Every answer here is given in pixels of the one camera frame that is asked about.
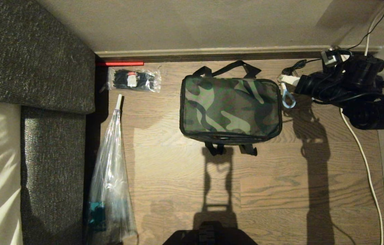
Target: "white cable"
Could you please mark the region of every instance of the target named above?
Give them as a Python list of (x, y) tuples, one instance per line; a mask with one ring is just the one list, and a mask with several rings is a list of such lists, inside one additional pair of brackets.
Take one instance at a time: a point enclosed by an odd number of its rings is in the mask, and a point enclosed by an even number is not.
[(348, 127), (349, 131), (352, 133), (352, 136), (354, 136), (355, 141), (358, 144), (358, 147), (360, 148), (361, 155), (363, 156), (364, 163), (366, 164), (367, 177), (369, 179), (370, 190), (372, 191), (373, 199), (375, 200), (375, 205), (377, 206), (377, 209), (378, 209), (378, 215), (380, 216), (381, 245), (383, 245), (384, 244), (384, 228), (383, 228), (383, 222), (382, 222), (381, 209), (380, 209), (380, 205), (378, 204), (378, 199), (377, 199), (377, 195), (375, 194), (375, 189), (373, 188), (372, 177), (370, 176), (370, 169), (369, 169), (369, 165), (367, 163), (367, 158), (366, 158), (366, 155), (364, 154), (363, 147), (361, 147), (360, 141), (358, 140), (354, 131), (352, 130), (352, 128), (348, 124), (348, 121), (346, 121), (345, 115), (343, 115), (343, 109), (342, 108), (340, 108), (340, 115), (341, 115), (341, 118), (343, 118), (343, 121), (346, 124), (346, 126)]
[[(381, 10), (378, 12), (378, 14), (375, 16), (375, 18), (372, 20), (372, 23), (370, 23), (370, 27), (369, 27), (369, 32), (372, 31), (372, 28), (373, 28), (373, 24), (377, 21), (377, 18), (382, 14), (384, 10), (384, 6), (381, 8)], [(367, 56), (367, 51), (369, 50), (369, 39), (370, 39), (370, 33), (367, 34), (367, 39), (366, 39), (366, 50), (364, 51), (364, 56)]]

